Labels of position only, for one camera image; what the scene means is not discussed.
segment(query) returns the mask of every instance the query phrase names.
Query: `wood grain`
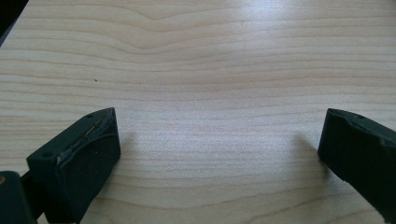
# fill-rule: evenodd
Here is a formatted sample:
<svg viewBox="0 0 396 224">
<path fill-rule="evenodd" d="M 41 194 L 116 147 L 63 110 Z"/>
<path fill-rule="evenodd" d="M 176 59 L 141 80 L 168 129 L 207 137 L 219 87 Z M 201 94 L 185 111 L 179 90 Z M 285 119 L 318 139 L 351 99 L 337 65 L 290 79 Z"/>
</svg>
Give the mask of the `wood grain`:
<svg viewBox="0 0 396 224">
<path fill-rule="evenodd" d="M 0 49 L 0 170 L 115 106 L 83 223 L 381 223 L 316 150 L 328 107 L 396 129 L 395 36 L 393 0 L 30 0 Z"/>
</svg>

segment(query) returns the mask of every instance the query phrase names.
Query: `wooden surface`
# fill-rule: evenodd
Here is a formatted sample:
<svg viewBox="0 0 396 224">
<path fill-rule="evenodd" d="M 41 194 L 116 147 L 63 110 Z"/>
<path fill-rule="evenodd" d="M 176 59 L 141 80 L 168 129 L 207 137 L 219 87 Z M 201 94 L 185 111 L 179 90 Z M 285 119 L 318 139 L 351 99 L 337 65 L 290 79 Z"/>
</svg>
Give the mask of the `wooden surface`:
<svg viewBox="0 0 396 224">
<path fill-rule="evenodd" d="M 83 223 L 382 223 L 317 148 L 328 107 L 396 129 L 395 36 L 393 0 L 30 0 L 0 48 L 0 170 L 114 106 Z"/>
</svg>

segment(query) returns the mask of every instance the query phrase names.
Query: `light wood tabletop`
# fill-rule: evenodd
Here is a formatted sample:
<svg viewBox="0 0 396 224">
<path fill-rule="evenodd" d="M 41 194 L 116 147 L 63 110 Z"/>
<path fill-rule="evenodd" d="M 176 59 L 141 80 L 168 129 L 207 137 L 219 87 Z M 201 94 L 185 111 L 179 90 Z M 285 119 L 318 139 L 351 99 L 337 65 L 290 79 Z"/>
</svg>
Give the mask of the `light wood tabletop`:
<svg viewBox="0 0 396 224">
<path fill-rule="evenodd" d="M 394 0 L 30 0 L 0 48 L 0 170 L 114 106 L 82 223 L 382 223 L 317 150 L 329 107 L 396 129 L 395 36 Z"/>
</svg>

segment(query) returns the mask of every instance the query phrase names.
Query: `wooden table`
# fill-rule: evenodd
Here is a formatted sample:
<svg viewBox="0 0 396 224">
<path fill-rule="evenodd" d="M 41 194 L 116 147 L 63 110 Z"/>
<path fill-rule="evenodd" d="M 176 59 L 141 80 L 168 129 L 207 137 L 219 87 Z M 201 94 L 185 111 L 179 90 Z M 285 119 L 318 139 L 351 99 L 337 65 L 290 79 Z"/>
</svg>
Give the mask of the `wooden table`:
<svg viewBox="0 0 396 224">
<path fill-rule="evenodd" d="M 114 106 L 83 223 L 382 223 L 317 148 L 329 107 L 396 129 L 395 36 L 393 0 L 30 0 L 0 48 L 0 170 Z"/>
</svg>

